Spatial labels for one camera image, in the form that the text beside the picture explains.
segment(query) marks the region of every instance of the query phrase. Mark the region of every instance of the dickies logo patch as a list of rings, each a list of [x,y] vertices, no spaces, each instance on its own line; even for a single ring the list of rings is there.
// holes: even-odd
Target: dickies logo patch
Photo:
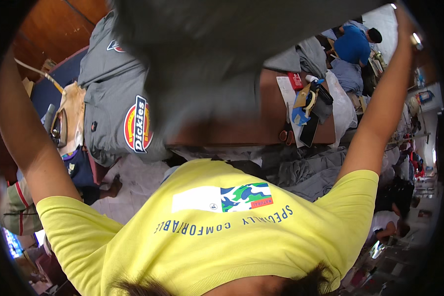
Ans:
[[[120,45],[118,45],[118,41],[117,40],[112,40],[110,41],[110,44],[107,46],[107,50],[115,50],[118,53],[124,53],[125,51],[120,47]]]
[[[124,137],[128,146],[136,153],[147,153],[153,132],[149,130],[149,104],[136,96],[135,105],[128,110],[124,120]]]

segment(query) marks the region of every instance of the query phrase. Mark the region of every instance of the dark hair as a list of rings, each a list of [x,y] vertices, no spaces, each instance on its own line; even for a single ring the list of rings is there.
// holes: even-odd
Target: dark hair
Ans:
[[[332,274],[332,271],[325,263],[319,263],[305,276],[292,278],[284,282],[280,287],[277,296],[324,296],[330,294],[331,282],[325,273]],[[150,279],[143,283],[129,282],[126,280],[115,281],[112,288],[117,288],[123,295],[129,296],[173,296],[157,281]]]
[[[400,227],[400,237],[405,237],[408,234],[408,232],[410,231],[410,229],[411,229],[411,227],[409,227],[409,225],[406,225],[406,224],[402,225]]]
[[[382,34],[380,34],[375,28],[368,30],[367,34],[374,43],[380,43],[383,40]]]

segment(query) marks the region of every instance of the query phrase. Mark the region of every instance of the plastic bag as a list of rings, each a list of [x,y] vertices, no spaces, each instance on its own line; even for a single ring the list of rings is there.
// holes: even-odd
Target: plastic bag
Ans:
[[[347,129],[349,129],[349,127],[357,127],[357,114],[355,113],[354,105],[350,101],[350,98],[342,89],[336,75],[334,75],[331,70],[327,70],[326,81],[329,87],[329,93],[334,99],[332,114],[334,115],[336,131],[336,142],[329,146],[331,148],[337,148],[340,139]]]

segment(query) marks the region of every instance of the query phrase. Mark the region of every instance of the navy fabric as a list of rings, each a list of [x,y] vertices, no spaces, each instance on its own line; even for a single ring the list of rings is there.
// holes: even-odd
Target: navy fabric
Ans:
[[[334,48],[344,61],[352,64],[367,65],[370,56],[370,44],[367,36],[355,26],[344,26],[344,35],[334,42]]]
[[[81,188],[77,188],[77,190],[80,193],[80,196],[84,200],[85,204],[92,205],[100,198],[100,188],[99,187],[92,187],[92,186],[85,186]]]
[[[74,185],[78,188],[86,186],[98,188],[99,186],[94,183],[87,152],[83,151],[82,146],[80,146],[73,153],[75,154],[68,159],[63,157],[63,161]]]

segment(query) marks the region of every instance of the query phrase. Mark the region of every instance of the red box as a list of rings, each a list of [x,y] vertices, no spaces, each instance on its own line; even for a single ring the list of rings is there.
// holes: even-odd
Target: red box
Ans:
[[[302,85],[301,77],[298,73],[288,72],[288,77],[293,90],[300,91],[304,88],[304,86]]]

